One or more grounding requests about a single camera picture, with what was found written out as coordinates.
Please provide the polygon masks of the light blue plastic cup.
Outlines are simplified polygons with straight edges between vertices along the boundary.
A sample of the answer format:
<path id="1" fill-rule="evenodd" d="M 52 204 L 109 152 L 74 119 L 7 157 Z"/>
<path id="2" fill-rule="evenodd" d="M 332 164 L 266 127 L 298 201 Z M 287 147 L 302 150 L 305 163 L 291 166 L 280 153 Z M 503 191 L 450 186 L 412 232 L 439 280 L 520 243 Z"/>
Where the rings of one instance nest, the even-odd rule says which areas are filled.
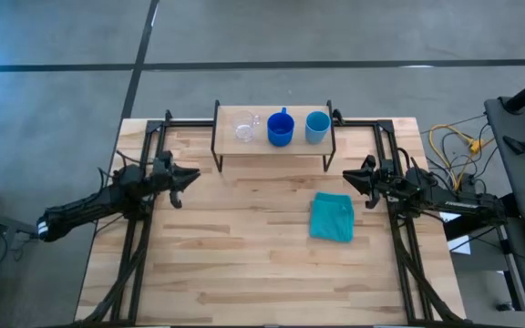
<path id="1" fill-rule="evenodd" d="M 305 139 L 309 144 L 319 144 L 330 128 L 330 117 L 322 111 L 314 111 L 305 120 Z"/>

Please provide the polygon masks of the teal folded cloth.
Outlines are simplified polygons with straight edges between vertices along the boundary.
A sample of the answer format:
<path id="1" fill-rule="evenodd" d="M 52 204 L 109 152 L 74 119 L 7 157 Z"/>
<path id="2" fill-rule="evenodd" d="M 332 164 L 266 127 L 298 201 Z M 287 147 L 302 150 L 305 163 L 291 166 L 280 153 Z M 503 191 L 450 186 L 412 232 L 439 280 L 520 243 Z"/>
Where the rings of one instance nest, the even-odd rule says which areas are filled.
<path id="1" fill-rule="evenodd" d="M 351 242 L 355 211 L 349 195 L 317 192 L 311 203 L 309 235 L 312 238 Z"/>

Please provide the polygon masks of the clear glass mug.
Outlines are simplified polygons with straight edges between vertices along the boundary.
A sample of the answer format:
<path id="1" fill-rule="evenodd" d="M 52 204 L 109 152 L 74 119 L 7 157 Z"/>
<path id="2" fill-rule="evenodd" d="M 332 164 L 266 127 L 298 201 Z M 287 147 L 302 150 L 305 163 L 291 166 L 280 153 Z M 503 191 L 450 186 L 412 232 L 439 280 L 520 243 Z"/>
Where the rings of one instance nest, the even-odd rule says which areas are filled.
<path id="1" fill-rule="evenodd" d="M 235 137 L 243 142 L 254 138 L 254 128 L 260 123 L 260 116 L 249 111 L 239 111 L 232 115 Z"/>

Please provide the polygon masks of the black metal table frame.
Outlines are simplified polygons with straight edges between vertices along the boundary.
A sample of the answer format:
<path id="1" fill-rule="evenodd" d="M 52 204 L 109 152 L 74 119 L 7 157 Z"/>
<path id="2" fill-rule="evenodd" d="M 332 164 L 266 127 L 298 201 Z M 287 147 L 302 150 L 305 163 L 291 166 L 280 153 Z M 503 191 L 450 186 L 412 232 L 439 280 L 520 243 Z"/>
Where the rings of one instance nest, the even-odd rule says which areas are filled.
<path id="1" fill-rule="evenodd" d="M 425 164 L 413 118 L 347 118 L 335 157 L 227 157 L 211 153 L 213 121 L 174 118 L 165 146 L 201 177 L 174 209 L 157 199 L 144 269 L 131 278 L 110 319 L 138 325 L 403 324 L 423 316 L 413 281 L 401 282 L 384 204 L 367 209 L 342 179 L 368 154 L 394 146 Z M 354 238 L 309 235 L 317 192 L 349 195 Z"/>

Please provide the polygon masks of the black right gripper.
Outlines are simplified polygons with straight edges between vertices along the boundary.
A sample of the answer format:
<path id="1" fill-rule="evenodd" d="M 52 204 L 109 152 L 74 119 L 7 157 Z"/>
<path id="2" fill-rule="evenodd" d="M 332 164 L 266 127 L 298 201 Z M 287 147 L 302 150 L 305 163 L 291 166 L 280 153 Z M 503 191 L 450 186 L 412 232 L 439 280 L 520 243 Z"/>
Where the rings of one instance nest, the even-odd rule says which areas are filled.
<path id="1" fill-rule="evenodd" d="M 399 189 L 402 179 L 395 172 L 394 161 L 384 159 L 380 162 L 380 168 L 376 171 L 376 187 L 373 186 L 370 179 L 375 167 L 376 158 L 373 155 L 367 155 L 359 169 L 343 171 L 344 179 L 360 194 L 369 197 L 369 200 L 365 202 L 365 207 L 373 209 L 381 196 L 385 196 L 388 200 L 403 200 L 404 195 Z"/>

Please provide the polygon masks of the wooden shelf with black legs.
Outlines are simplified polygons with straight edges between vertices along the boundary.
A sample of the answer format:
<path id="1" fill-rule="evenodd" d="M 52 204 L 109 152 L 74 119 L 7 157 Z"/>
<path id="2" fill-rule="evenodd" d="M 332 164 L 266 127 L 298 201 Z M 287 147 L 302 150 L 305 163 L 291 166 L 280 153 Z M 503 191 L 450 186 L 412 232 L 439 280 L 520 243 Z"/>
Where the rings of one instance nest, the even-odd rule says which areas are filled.
<path id="1" fill-rule="evenodd" d="M 273 113 L 283 107 L 294 119 L 294 131 L 291 142 L 285 147 L 275 147 L 267 136 L 267 120 Z M 260 116 L 260 123 L 254 128 L 254 138 L 243 142 L 235 137 L 232 125 L 232 115 L 239 111 L 249 111 Z M 331 119 L 331 128 L 319 144 L 309 144 L 305 139 L 305 120 L 314 111 L 322 111 Z M 335 131 L 332 122 L 332 104 L 324 106 L 223 106 L 215 102 L 213 131 L 211 137 L 211 153 L 218 171 L 222 171 L 225 156 L 319 156 L 323 157 L 324 170 L 328 170 L 336 151 Z"/>

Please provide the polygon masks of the white paper sheet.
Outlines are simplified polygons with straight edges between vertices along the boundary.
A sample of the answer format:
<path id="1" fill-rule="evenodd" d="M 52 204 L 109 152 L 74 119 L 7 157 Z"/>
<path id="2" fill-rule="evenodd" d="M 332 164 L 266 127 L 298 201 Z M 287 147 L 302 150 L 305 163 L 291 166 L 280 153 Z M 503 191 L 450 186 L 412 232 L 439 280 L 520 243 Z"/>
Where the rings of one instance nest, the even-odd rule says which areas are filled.
<path id="1" fill-rule="evenodd" d="M 458 218 L 458 215 L 454 213 L 441 212 L 440 217 L 444 222 L 449 222 Z M 448 241 L 448 248 L 451 252 L 470 255 L 471 249 L 469 244 L 469 236 L 465 235 Z"/>

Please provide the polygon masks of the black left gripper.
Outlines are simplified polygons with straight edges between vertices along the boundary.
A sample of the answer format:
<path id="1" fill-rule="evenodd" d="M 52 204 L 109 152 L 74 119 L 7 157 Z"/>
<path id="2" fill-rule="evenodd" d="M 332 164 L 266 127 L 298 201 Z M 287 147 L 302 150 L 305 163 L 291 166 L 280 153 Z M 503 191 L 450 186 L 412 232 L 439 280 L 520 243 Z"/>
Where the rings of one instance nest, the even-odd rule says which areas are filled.
<path id="1" fill-rule="evenodd" d="M 182 207 L 179 193 L 187 189 L 200 175 L 199 169 L 183 168 L 176 164 L 170 151 L 162 151 L 160 159 L 152 165 L 148 184 L 154 192 L 170 190 L 170 204 L 175 209 Z"/>

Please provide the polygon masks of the dark blue plastic mug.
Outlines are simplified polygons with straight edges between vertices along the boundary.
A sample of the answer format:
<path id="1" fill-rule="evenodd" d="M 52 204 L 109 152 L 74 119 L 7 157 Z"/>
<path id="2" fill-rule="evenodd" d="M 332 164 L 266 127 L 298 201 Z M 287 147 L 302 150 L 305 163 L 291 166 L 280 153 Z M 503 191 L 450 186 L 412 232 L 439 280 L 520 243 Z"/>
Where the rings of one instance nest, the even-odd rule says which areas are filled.
<path id="1" fill-rule="evenodd" d="M 287 146 L 293 137 L 294 119 L 283 107 L 279 112 L 273 113 L 267 120 L 268 140 L 275 147 Z"/>

